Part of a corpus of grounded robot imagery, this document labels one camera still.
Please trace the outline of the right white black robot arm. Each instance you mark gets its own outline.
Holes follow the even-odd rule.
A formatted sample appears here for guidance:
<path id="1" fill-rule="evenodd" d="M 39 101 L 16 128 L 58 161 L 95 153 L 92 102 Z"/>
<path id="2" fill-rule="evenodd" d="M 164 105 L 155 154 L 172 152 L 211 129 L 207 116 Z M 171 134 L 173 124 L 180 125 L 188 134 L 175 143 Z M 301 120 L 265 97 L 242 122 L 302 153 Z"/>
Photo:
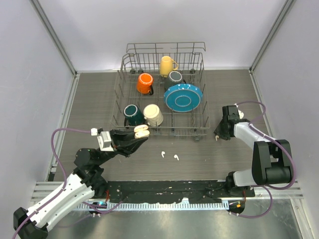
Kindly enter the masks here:
<path id="1" fill-rule="evenodd" d="M 216 140 L 240 139 L 253 150 L 251 168 L 230 172 L 226 177 L 225 191 L 229 196 L 238 196 L 243 189 L 252 186 L 286 190 L 295 183 L 296 166 L 290 143 L 258 130 L 251 121 L 243 118 L 237 105 L 222 107 L 222 119 L 214 135 Z"/>

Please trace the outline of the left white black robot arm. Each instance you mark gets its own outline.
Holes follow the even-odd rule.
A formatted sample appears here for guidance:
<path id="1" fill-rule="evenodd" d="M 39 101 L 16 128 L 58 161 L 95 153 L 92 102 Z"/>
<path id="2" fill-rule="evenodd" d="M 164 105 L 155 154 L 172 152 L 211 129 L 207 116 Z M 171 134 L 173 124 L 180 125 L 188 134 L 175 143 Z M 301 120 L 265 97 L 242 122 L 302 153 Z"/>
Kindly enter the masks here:
<path id="1" fill-rule="evenodd" d="M 13 214 L 13 238 L 45 239 L 48 233 L 67 214 L 91 198 L 102 198 L 108 188 L 100 166 L 117 155 L 129 157 L 148 140 L 150 132 L 146 124 L 132 131 L 92 128 L 86 133 L 95 136 L 98 148 L 81 148 L 75 157 L 76 168 L 70 175 L 64 174 L 63 183 L 35 205 L 18 208 Z"/>

